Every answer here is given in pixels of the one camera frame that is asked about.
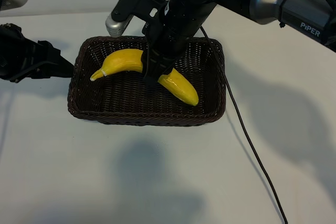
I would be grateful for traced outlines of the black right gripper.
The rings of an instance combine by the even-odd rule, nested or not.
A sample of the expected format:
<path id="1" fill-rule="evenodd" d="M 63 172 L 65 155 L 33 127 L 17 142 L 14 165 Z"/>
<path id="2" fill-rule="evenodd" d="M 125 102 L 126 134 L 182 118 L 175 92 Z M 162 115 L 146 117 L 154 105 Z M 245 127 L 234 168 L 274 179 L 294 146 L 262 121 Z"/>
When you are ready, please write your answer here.
<path id="1" fill-rule="evenodd" d="M 215 0 L 169 0 L 159 11 L 161 25 L 151 25 L 146 31 L 149 49 L 143 53 L 143 79 L 147 84 L 157 83 L 158 60 L 159 76 L 172 72 L 176 58 L 185 51 L 215 6 Z"/>

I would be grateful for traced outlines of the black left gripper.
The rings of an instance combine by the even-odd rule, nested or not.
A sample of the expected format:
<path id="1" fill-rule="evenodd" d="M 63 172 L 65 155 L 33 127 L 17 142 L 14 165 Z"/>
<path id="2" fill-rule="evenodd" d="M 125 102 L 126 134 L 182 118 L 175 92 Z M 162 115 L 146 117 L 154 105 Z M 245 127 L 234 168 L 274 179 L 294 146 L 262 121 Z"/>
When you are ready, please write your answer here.
<path id="1" fill-rule="evenodd" d="M 39 45 L 46 50 L 46 63 L 38 66 Z M 1 25 L 1 79 L 18 83 L 24 78 L 71 78 L 74 66 L 61 51 L 46 40 L 38 43 L 25 38 L 22 29 L 7 23 Z"/>

